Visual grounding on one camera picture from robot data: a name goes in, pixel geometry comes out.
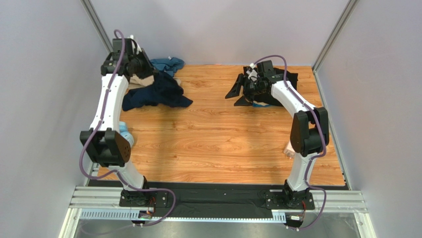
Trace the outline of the navy blue t shirt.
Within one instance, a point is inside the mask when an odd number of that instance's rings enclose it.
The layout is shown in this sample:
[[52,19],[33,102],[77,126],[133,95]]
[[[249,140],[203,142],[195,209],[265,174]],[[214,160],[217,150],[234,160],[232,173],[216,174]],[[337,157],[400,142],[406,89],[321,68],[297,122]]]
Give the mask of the navy blue t shirt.
[[171,108],[187,108],[192,105],[193,100],[184,96],[183,88],[177,81],[166,72],[159,72],[154,77],[154,82],[147,86],[130,89],[123,98],[122,110],[143,106],[158,106],[159,104]]

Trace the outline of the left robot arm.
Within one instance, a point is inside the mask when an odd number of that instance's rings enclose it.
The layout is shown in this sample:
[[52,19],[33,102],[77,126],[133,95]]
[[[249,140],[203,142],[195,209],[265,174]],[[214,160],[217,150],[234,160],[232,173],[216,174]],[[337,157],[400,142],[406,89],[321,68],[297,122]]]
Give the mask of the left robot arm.
[[123,94],[128,87],[124,74],[125,66],[131,61],[125,58],[123,50],[111,53],[102,67],[102,91],[98,108],[89,130],[80,133],[83,149],[79,159],[79,169],[91,180],[101,179],[93,176],[83,167],[84,155],[88,155],[93,163],[108,168],[106,175],[116,174],[123,188],[127,191],[148,192],[145,177],[139,173],[131,157],[131,145],[120,134],[119,119]]

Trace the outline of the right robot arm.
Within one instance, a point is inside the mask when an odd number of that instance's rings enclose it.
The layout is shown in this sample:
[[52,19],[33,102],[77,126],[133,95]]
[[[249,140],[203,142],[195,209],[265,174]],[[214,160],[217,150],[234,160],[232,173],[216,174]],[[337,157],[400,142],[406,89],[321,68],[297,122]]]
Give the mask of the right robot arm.
[[270,93],[291,115],[290,143],[295,152],[292,171],[286,180],[291,191],[310,188],[309,179],[315,159],[326,155],[329,143],[328,111],[309,103],[285,74],[252,76],[239,74],[227,99],[238,97],[236,106],[249,106],[257,95]]

